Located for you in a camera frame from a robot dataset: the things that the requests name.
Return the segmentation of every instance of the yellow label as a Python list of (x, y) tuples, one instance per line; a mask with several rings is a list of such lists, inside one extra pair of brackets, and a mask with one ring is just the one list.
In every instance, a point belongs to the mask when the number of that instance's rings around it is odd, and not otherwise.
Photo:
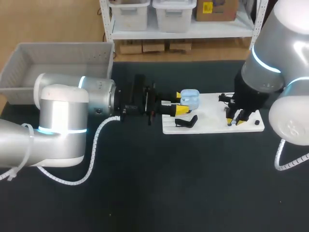
[(203, 14), (212, 13), (213, 2), (204, 2), (203, 3)]

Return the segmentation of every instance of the white plastic platform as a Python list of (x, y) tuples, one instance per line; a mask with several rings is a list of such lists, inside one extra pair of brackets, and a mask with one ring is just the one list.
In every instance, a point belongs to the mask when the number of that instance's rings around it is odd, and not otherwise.
[[(200, 105), (197, 110), (189, 114), (171, 117), (162, 115), (162, 127), (164, 134), (208, 134), (208, 133), (236, 133), (236, 132), (259, 132), (264, 130), (259, 111), (252, 113), (248, 122), (244, 122), (238, 126), (235, 124), (228, 126), (225, 117), (225, 105), (219, 102), (218, 98), (221, 93), (203, 93), (199, 95)], [(168, 101), (162, 101), (162, 105), (171, 105)], [(198, 120), (192, 128), (179, 127), (175, 124), (175, 119), (180, 118), (190, 121), (194, 115)], [(255, 125), (255, 121), (259, 120), (260, 124)]]

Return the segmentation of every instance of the black mat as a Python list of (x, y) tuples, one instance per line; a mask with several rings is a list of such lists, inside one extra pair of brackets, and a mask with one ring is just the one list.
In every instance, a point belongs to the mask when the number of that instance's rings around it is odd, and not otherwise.
[[(161, 91), (233, 91), (241, 61), (114, 63), (117, 85), (143, 73)], [(69, 187), (36, 168), (0, 182), (0, 231), (31, 232), (277, 232), (308, 231), (309, 162), (274, 169), (280, 138), (261, 111), (257, 133), (164, 135), (161, 117), (112, 122), (101, 132), (90, 178)], [(2, 118), (38, 126), (35, 107), (7, 106)], [(48, 169), (78, 180), (88, 168), (101, 120), (89, 119), (86, 159)], [(282, 162), (309, 151), (287, 145)]]

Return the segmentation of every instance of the small blue object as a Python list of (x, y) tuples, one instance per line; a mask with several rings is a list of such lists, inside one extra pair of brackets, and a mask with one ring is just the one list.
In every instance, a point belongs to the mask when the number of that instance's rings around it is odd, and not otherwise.
[(199, 106), (199, 91), (196, 89), (184, 89), (180, 93), (180, 105), (189, 106), (189, 110), (196, 110)]

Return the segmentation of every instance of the white storage box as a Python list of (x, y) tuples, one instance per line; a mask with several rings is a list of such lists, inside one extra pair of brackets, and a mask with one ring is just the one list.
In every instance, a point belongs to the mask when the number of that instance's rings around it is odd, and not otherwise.
[(186, 32), (190, 29), (192, 10), (197, 0), (154, 0), (159, 30), (162, 32)]
[(109, 2), (115, 23), (120, 30), (146, 30), (150, 0), (131, 0), (130, 2), (134, 2), (134, 4), (112, 4)]
[(110, 79), (113, 43), (21, 43), (0, 73), (0, 93), (10, 104), (34, 104), (41, 73)]

